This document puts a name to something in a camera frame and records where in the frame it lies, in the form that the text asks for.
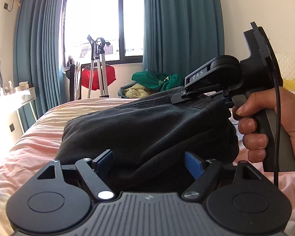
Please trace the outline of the person's right hand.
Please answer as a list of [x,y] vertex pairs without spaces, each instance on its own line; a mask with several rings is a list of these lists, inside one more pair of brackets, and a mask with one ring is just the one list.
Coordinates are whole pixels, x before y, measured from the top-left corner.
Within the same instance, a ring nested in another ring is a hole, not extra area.
[[[295,94],[280,87],[281,124],[288,133],[295,157]],[[269,139],[265,134],[256,133],[257,122],[254,114],[263,110],[276,110],[276,93],[274,89],[255,92],[245,104],[232,109],[233,118],[239,122],[239,132],[243,135],[243,145],[248,149],[248,160],[252,163],[262,162],[266,157],[265,148]]]

